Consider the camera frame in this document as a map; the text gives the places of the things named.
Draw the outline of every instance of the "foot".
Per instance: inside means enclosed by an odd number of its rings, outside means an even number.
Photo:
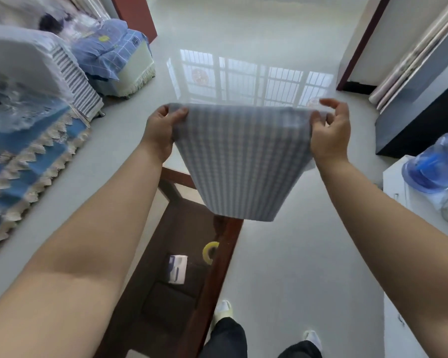
[[[227,300],[221,300],[217,303],[214,310],[214,325],[222,318],[232,318],[232,306]]]
[[[308,340],[312,342],[317,349],[322,353],[322,342],[320,342],[319,336],[314,330],[306,330],[304,331],[304,335],[302,336],[302,340]]]

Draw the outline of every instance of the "gray and white checkered cloth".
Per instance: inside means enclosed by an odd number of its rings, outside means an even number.
[[[84,72],[119,80],[118,73],[143,41],[149,47],[142,32],[128,29],[125,21],[112,18],[105,20],[92,35],[75,41],[72,52]]]
[[[169,112],[181,107],[170,104]],[[311,109],[186,104],[173,138],[213,213],[273,221],[306,166]]]

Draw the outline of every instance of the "black pants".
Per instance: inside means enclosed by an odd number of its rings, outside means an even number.
[[[247,341],[242,327],[232,318],[219,320],[199,358],[247,358]],[[322,354],[314,343],[306,340],[287,348],[279,358],[322,358]]]

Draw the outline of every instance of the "yellow tape roll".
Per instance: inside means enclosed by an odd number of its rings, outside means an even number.
[[[211,241],[206,246],[204,246],[203,259],[206,262],[206,264],[211,265],[213,263],[213,259],[209,257],[209,251],[211,251],[211,249],[213,248],[217,249],[218,247],[219,243],[217,241]]]

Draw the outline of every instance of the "black and white striped fabric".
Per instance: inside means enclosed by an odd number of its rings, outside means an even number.
[[[76,65],[60,45],[51,51],[51,55],[70,87],[73,94],[73,106],[88,120],[92,120],[103,106],[101,97],[89,84],[83,70]]]
[[[170,104],[169,112],[181,104]],[[312,160],[311,109],[186,104],[173,138],[213,213],[273,221]]]

